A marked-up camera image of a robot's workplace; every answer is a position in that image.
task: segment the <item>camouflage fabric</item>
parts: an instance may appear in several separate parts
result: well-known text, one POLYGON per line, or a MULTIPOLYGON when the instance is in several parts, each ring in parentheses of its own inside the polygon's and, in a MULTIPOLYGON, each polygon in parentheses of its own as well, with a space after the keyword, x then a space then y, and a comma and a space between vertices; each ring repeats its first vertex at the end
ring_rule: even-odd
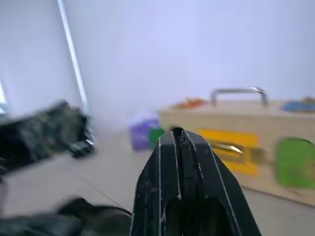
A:
POLYGON ((70 108, 64 101, 24 120, 19 125, 19 130, 31 152, 32 160, 37 161, 67 150, 78 141, 85 124, 86 118, 80 110, 70 108))

